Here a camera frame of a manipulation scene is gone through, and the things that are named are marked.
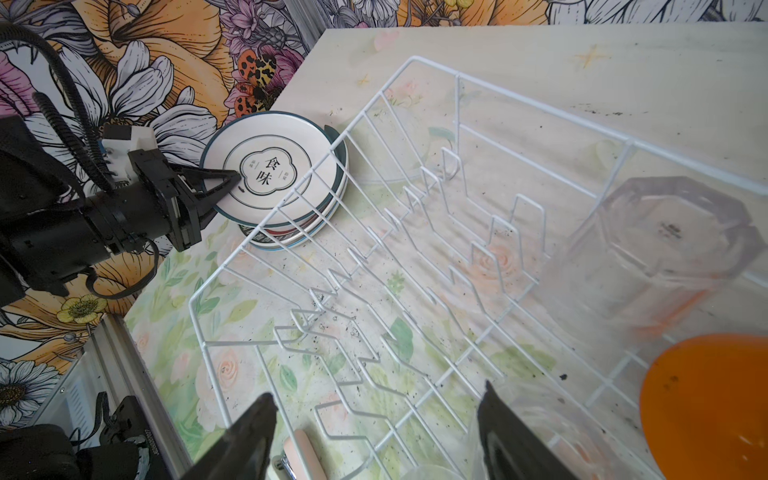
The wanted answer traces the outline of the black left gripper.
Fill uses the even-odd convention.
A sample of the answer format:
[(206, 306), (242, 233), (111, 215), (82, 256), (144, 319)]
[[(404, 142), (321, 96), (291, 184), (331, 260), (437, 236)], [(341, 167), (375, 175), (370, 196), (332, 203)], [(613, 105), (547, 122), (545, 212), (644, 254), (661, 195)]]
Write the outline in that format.
[(64, 164), (46, 153), (18, 116), (1, 121), (1, 297), (29, 289), (65, 296), (84, 275), (93, 288), (96, 264), (139, 253), (167, 238), (183, 251), (200, 242), (216, 206), (242, 180), (233, 170), (177, 165), (155, 150), (129, 153), (138, 179), (86, 193)]

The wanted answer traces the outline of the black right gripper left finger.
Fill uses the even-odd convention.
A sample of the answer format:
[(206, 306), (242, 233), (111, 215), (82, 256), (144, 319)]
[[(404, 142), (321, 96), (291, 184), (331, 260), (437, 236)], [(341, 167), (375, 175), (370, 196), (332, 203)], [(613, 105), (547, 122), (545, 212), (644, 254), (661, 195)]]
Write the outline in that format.
[(277, 414), (272, 394), (261, 394), (182, 479), (263, 480)]

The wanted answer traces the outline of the teal rimmed back plate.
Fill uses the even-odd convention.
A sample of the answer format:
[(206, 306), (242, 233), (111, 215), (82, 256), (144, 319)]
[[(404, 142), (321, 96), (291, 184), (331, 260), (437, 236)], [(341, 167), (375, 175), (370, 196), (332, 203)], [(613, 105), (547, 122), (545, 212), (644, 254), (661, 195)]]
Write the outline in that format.
[(323, 211), (347, 180), (339, 133), (287, 112), (236, 119), (205, 147), (200, 166), (235, 171), (241, 180), (216, 205), (242, 225), (282, 228)]

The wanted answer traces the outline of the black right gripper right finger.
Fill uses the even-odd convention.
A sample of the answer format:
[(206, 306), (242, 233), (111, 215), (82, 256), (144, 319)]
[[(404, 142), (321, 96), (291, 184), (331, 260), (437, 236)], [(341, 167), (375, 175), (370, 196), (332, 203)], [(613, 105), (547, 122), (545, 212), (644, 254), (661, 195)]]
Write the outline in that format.
[(575, 479), (487, 381), (476, 420), (486, 479)]

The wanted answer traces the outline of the watermelon pattern plate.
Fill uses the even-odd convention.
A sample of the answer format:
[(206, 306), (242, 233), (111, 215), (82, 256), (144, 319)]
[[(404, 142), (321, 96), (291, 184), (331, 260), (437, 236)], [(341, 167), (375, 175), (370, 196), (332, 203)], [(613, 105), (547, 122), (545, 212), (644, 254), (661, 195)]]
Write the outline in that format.
[(312, 236), (322, 230), (339, 208), (339, 202), (333, 200), (320, 216), (314, 215), (311, 220), (304, 222), (300, 229), (288, 233), (264, 233), (259, 231), (250, 240), (250, 244), (264, 251), (278, 251), (283, 248), (297, 247), (307, 242)]

